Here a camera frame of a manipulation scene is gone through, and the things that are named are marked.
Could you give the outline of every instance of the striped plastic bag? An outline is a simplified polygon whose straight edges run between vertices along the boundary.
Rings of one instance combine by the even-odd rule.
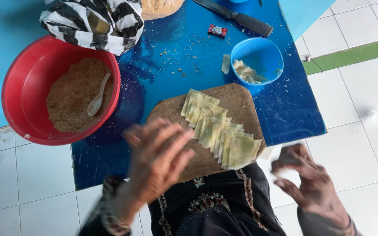
[[[73,45],[117,56],[139,40],[144,29],[141,0],[45,0],[40,23],[52,36]]]

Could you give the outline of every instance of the hand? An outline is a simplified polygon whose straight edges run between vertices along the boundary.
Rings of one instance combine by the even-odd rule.
[[[175,184],[180,173],[195,155],[184,149],[193,129],[178,123],[155,119],[144,127],[134,125],[124,137],[131,148],[130,181],[119,189],[117,215],[122,223],[132,222],[134,214],[146,202],[151,203]]]
[[[348,213],[336,195],[331,178],[323,166],[315,164],[304,145],[282,148],[278,160],[272,162],[271,173],[278,176],[278,172],[286,168],[300,174],[300,189],[286,179],[278,178],[274,183],[290,195],[300,208],[331,220],[339,228],[348,226]]]

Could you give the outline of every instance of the red plastic bowl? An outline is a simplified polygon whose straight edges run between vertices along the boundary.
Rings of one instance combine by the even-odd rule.
[[[100,119],[86,131],[60,132],[49,120],[46,108],[50,86],[71,64],[87,57],[103,61],[112,70],[115,80],[112,99]],[[11,64],[4,79],[1,100],[5,118],[19,135],[28,134],[27,139],[38,144],[63,145],[91,135],[112,115],[120,87],[121,76],[113,54],[74,46],[47,35],[27,46]]]

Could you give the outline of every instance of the red candy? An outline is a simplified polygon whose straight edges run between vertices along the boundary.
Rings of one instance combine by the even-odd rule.
[[[210,25],[210,28],[208,29],[208,33],[214,34],[214,35],[221,35],[222,37],[225,37],[227,34],[228,29],[227,28],[221,28],[218,26],[215,26],[213,24]]]

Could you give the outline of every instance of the plastic bag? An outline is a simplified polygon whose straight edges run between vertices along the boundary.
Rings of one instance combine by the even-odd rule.
[[[117,56],[139,40],[144,29],[141,0],[45,0],[40,23],[52,36],[73,45]]]
[[[169,16],[182,6],[185,0],[141,0],[142,18],[145,21]]]

